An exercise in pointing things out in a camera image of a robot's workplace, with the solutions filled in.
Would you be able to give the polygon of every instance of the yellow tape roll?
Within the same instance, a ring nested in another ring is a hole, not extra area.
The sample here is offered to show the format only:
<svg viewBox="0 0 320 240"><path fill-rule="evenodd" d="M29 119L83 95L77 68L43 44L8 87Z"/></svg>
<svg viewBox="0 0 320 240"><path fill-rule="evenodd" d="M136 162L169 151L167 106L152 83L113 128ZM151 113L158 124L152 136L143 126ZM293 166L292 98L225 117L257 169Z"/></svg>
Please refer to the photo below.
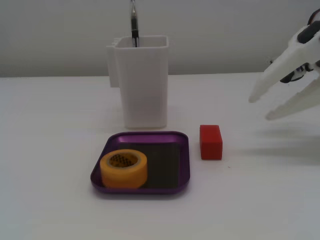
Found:
<svg viewBox="0 0 320 240"><path fill-rule="evenodd" d="M108 188L137 189L148 177L147 157L140 151L121 149L100 160L102 183Z"/></svg>

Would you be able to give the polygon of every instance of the tape roll center hole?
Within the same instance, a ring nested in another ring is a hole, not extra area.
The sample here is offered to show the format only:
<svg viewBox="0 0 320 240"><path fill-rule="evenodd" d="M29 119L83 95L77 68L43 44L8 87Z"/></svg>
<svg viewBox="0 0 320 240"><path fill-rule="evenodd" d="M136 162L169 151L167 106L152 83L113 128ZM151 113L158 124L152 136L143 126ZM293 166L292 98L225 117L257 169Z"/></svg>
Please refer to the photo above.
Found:
<svg viewBox="0 0 320 240"><path fill-rule="evenodd" d="M138 160L132 153L118 153L110 157L108 163L115 168L126 168L136 164Z"/></svg>

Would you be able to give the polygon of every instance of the white tabletop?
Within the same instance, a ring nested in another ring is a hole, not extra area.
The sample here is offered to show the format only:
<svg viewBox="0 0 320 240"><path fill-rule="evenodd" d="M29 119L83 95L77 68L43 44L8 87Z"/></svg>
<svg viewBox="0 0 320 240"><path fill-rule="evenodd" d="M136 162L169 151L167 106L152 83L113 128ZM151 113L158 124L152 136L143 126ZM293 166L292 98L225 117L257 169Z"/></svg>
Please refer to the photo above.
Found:
<svg viewBox="0 0 320 240"><path fill-rule="evenodd" d="M163 130L188 135L191 168L171 196L92 187L107 139L127 131L107 77L1 78L1 239L320 239L320 108L266 121L308 80L249 104L257 76L169 76ZM222 161L201 160L202 124L220 126Z"/></svg>

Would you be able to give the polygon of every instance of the red cube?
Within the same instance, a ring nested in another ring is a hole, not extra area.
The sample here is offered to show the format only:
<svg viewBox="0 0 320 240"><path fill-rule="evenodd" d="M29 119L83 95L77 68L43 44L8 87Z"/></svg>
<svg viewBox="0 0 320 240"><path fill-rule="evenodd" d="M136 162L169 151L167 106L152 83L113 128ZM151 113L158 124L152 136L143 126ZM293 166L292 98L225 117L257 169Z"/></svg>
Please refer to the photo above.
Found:
<svg viewBox="0 0 320 240"><path fill-rule="evenodd" d="M222 137L218 125L200 125L202 160L222 159Z"/></svg>

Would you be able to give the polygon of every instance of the pen holder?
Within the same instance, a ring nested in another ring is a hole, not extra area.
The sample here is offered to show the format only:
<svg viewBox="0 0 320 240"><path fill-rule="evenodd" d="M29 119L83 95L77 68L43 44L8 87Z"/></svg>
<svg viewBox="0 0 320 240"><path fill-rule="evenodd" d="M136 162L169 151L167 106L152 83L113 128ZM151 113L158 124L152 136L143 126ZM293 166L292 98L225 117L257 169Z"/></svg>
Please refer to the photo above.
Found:
<svg viewBox="0 0 320 240"><path fill-rule="evenodd" d="M127 128L167 125L168 50L166 36L141 36L140 47L131 37L115 38L107 46L111 87L120 87Z"/></svg>

